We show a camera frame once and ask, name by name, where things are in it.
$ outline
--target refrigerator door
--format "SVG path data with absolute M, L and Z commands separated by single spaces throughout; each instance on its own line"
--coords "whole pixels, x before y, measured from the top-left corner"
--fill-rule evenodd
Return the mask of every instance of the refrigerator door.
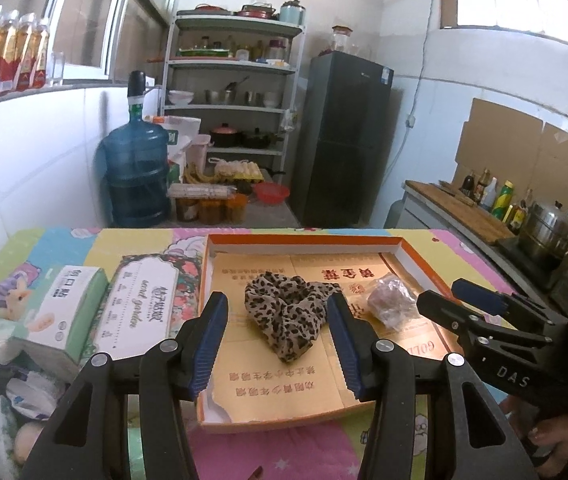
M 333 62 L 320 140 L 378 146 L 391 88 L 388 76 L 384 82 L 384 67 L 343 52 L 329 56 Z
M 302 225 L 356 226 L 378 158 L 379 153 L 373 148 L 324 140 L 318 142 Z

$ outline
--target red colander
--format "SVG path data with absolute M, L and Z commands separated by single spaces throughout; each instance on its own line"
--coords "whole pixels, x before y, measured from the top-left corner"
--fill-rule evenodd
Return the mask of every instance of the red colander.
M 281 204 L 290 195 L 288 187 L 275 182 L 259 182 L 253 186 L 257 198 L 265 204 Z

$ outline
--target white bowl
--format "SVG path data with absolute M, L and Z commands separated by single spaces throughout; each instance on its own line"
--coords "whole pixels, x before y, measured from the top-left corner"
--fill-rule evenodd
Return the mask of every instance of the white bowl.
M 182 90 L 170 90 L 168 92 L 168 100 L 175 106 L 187 106 L 195 94 L 193 92 L 184 92 Z

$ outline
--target screw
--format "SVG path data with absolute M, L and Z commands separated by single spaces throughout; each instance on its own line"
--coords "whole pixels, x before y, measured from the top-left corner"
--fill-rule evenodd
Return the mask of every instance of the screw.
M 160 350 L 167 353 L 177 350 L 177 341 L 175 339 L 165 339 L 160 343 Z
M 379 339 L 375 343 L 375 348 L 377 348 L 380 352 L 390 352 L 393 348 L 395 348 L 395 345 L 388 339 Z
M 448 354 L 447 359 L 453 366 L 461 366 L 464 364 L 464 358 L 460 354 Z
M 109 358 L 106 354 L 95 354 L 91 358 L 91 364 L 95 367 L 104 366 L 108 362 Z

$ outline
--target stove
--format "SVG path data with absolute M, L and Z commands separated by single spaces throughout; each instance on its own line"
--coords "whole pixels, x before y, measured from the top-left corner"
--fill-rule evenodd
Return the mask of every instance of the stove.
M 554 272 L 539 267 L 520 249 L 517 237 L 497 240 L 496 247 L 542 292 L 551 290 L 557 281 Z

